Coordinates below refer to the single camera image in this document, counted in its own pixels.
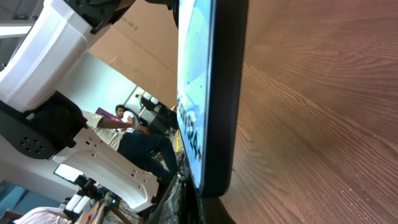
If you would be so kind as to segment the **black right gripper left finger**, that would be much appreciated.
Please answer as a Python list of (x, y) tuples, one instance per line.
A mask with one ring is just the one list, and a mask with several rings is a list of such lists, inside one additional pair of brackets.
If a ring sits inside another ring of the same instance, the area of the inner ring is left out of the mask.
[(149, 217), (149, 224), (182, 224), (184, 209), (183, 177), (177, 174), (172, 179), (155, 211)]

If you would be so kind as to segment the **person in beige shirt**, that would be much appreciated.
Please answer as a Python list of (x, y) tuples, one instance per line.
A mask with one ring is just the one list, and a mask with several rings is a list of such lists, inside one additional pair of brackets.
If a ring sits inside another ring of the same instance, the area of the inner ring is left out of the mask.
[(140, 169), (171, 182), (179, 171), (169, 138), (151, 134), (147, 127), (136, 126), (83, 111), (87, 125), (99, 138)]

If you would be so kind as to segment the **blue Samsung smartphone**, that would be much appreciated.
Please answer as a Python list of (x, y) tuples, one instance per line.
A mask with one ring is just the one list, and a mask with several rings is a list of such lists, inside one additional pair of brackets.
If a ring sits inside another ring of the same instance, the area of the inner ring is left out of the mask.
[(249, 2), (178, 6), (178, 125), (197, 195), (219, 197), (231, 180)]

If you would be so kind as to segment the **brown cardboard sheet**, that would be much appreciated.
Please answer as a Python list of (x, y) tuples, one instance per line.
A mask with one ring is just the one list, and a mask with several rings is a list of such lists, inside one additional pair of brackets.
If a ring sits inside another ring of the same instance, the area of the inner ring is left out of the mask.
[(166, 6), (137, 0), (90, 53), (164, 105), (177, 104), (178, 29)]

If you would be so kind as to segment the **seated man in background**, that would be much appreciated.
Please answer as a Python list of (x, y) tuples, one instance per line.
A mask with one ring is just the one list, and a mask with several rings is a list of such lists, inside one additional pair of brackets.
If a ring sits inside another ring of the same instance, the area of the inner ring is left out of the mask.
[(128, 108), (123, 105), (117, 105), (116, 108), (116, 116), (123, 122), (123, 123), (131, 123), (135, 126), (139, 125), (139, 120), (136, 115)]

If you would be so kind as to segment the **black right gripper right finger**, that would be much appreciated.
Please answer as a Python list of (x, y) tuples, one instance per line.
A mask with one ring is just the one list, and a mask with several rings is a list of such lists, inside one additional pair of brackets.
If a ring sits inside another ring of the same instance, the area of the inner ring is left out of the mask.
[(202, 224), (235, 224), (219, 197), (200, 198), (198, 213)]

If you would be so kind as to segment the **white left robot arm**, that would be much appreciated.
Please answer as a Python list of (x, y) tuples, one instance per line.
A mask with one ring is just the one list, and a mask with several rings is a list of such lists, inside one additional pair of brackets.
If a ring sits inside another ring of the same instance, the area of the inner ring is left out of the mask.
[(1, 72), (1, 136), (21, 154), (75, 168), (141, 212), (162, 194), (158, 178), (87, 126), (58, 86), (131, 1), (45, 1)]

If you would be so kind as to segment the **pink and white wall poster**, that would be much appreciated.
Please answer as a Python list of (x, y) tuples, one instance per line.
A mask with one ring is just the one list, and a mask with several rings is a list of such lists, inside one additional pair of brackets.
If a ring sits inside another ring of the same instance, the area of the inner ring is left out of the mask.
[(115, 115), (107, 112), (106, 110), (104, 110), (102, 108), (98, 108), (95, 113), (98, 114), (98, 115), (104, 116), (107, 119), (112, 119), (112, 120), (115, 120), (115, 121), (121, 121), (121, 119), (119, 119)]

